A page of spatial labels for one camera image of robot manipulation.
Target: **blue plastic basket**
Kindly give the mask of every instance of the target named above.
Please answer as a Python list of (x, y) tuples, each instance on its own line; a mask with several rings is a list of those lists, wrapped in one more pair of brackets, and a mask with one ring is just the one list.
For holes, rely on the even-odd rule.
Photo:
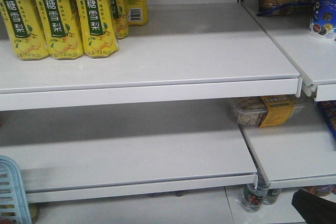
[(18, 165), (0, 156), (0, 219), (16, 224), (31, 224), (31, 218)]

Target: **barcode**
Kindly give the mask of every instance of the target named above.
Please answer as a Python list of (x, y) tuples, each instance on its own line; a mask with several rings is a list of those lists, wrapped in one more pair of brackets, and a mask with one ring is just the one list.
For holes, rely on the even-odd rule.
[(130, 9), (129, 21), (142, 21), (142, 12), (140, 8)]

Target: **plastic bottle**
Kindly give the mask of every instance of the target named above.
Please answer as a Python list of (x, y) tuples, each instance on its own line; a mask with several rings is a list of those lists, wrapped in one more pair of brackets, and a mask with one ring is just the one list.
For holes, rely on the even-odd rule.
[(258, 211), (265, 199), (268, 191), (268, 184), (265, 182), (263, 176), (258, 173), (258, 184), (247, 184), (244, 187), (243, 197), (241, 199), (242, 207), (247, 212)]
[(269, 189), (266, 196), (265, 196), (263, 204), (264, 205), (272, 205), (275, 201), (277, 201), (281, 191), (282, 191), (281, 188)]

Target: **supermarket shelf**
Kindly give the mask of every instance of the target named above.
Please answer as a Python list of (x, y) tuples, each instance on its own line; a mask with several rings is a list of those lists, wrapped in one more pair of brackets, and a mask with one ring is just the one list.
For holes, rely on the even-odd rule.
[(299, 72), (235, 3), (150, 6), (107, 59), (17, 59), (0, 33), (0, 111), (195, 100), (300, 89)]
[(309, 34), (310, 15), (258, 17), (258, 0), (246, 0), (246, 9), (298, 69), (302, 89), (316, 101), (336, 100), (336, 43)]
[(233, 224), (224, 188), (42, 204), (36, 224)]
[(2, 112), (1, 153), (19, 164), (31, 202), (251, 183), (256, 168), (226, 106), (212, 99)]
[[(245, 212), (240, 206), (243, 186), (225, 187), (235, 224), (289, 224), (306, 223), (296, 209), (291, 205), (293, 194), (301, 188), (284, 189), (277, 201), (270, 206), (263, 205), (254, 213)], [(336, 195), (330, 194), (323, 199), (336, 202)]]
[(336, 184), (336, 141), (316, 106), (280, 126), (241, 129), (270, 188)]

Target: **blue package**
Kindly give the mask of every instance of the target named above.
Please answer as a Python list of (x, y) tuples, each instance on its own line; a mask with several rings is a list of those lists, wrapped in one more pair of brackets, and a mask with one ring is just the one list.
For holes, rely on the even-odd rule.
[(317, 106), (319, 107), (329, 130), (336, 140), (336, 101), (318, 102)]
[(316, 0), (309, 30), (315, 37), (336, 40), (336, 0)]

